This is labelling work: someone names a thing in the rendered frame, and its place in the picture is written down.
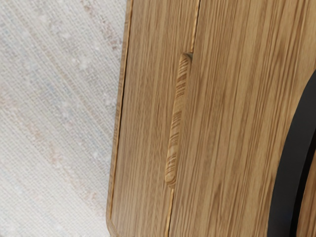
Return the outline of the wooden drawer cabinet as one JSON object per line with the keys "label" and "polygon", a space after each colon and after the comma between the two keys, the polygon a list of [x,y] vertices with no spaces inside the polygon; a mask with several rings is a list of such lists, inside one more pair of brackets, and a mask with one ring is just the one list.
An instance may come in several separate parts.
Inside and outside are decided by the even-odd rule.
{"label": "wooden drawer cabinet", "polygon": [[127,0],[113,237],[266,237],[316,0]]}

